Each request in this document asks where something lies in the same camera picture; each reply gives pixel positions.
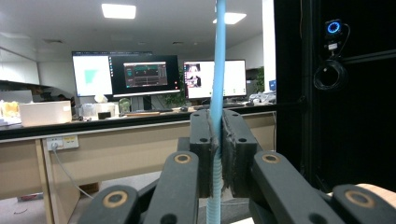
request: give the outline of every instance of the wall socket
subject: wall socket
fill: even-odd
[[[47,138],[48,151],[53,150],[53,144],[56,144],[56,150],[78,147],[78,137],[76,135],[56,136]]]

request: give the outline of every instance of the blue light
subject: blue light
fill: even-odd
[[[329,34],[335,34],[340,31],[341,24],[338,21],[334,21],[327,26]]]

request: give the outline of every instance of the blue tube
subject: blue tube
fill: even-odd
[[[225,2],[217,0],[217,25],[215,46],[215,77],[213,80],[213,95],[210,103],[210,118],[212,128],[218,140],[221,139],[221,116],[223,105],[224,64],[225,64]],[[220,224],[221,201],[221,141],[213,160],[213,196],[207,199],[206,223]]]

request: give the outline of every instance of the display window on screen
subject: display window on screen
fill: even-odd
[[[112,94],[108,56],[74,56],[78,95]]]
[[[188,98],[199,99],[212,96],[215,75],[214,62],[185,62],[184,70]],[[223,96],[240,96],[245,94],[245,61],[226,61],[224,64]]]

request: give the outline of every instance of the monitor screen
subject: monitor screen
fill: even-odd
[[[214,61],[184,62],[186,99],[199,100],[212,97]],[[245,60],[227,60],[224,64],[224,97],[247,95]]]
[[[72,51],[77,96],[111,95],[113,93],[108,60],[111,55],[150,54],[149,51]]]
[[[176,55],[111,56],[109,66],[114,97],[180,91]]]

